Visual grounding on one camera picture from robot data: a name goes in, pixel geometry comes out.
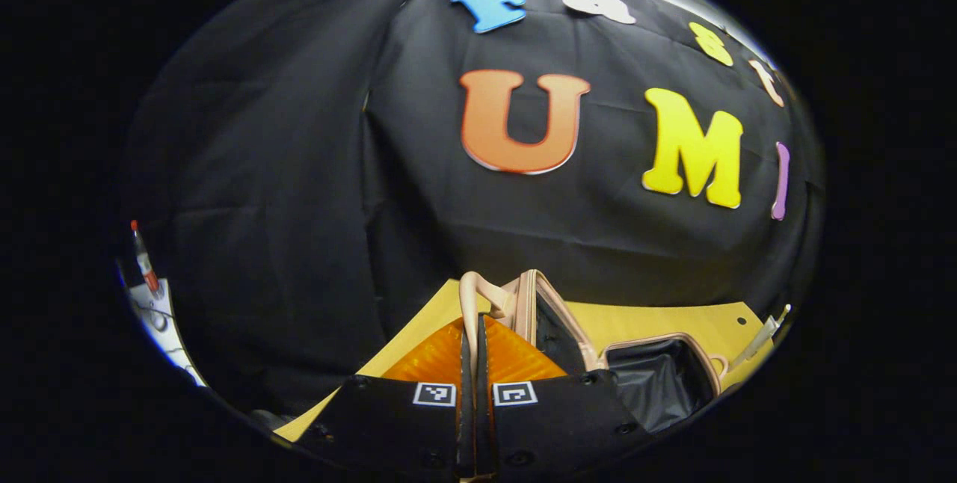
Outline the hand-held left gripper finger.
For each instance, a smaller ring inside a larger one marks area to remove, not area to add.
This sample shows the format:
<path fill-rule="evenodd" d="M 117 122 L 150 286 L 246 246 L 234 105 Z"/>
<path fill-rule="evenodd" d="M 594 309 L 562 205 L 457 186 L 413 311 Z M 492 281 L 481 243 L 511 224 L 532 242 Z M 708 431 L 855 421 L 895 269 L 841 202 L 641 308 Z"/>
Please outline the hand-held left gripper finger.
<path fill-rule="evenodd" d="M 473 381 L 452 320 L 381 376 L 356 374 L 297 444 L 339 468 L 402 483 L 458 483 L 474 470 Z"/>
<path fill-rule="evenodd" d="M 478 333 L 476 450 L 496 479 L 574 479 L 650 441 L 611 372 L 568 374 L 488 316 Z"/>

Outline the beige suitcase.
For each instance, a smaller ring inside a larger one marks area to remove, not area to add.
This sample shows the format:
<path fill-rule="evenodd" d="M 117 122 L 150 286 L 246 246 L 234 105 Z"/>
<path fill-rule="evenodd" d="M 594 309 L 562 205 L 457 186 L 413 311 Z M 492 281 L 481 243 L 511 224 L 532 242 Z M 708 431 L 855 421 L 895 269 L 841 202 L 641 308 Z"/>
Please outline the beige suitcase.
<path fill-rule="evenodd" d="M 609 371 L 618 400 L 657 433 L 717 398 L 727 374 L 725 356 L 655 309 L 567 301 L 536 269 L 504 286 L 466 272 L 459 306 L 468 347 L 487 350 L 470 375 L 507 384 L 505 400 L 529 400 L 531 381 Z"/>

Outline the red tipped white tool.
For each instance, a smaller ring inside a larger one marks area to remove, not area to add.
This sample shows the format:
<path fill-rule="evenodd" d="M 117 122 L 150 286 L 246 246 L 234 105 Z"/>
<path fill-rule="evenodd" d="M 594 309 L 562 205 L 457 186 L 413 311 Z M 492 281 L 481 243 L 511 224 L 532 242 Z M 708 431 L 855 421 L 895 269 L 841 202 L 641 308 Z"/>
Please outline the red tipped white tool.
<path fill-rule="evenodd" d="M 130 227 L 133 238 L 135 258 L 137 260 L 137 264 L 139 265 L 141 277 L 144 279 L 144 282 L 146 282 L 147 288 L 150 290 L 150 294 L 153 296 L 153 298 L 155 300 L 161 300 L 164 296 L 164 288 L 157 278 L 156 272 L 154 271 L 153 263 L 151 262 L 150 255 L 148 254 L 146 241 L 144 241 L 143 235 L 141 235 L 139 221 L 130 221 Z"/>

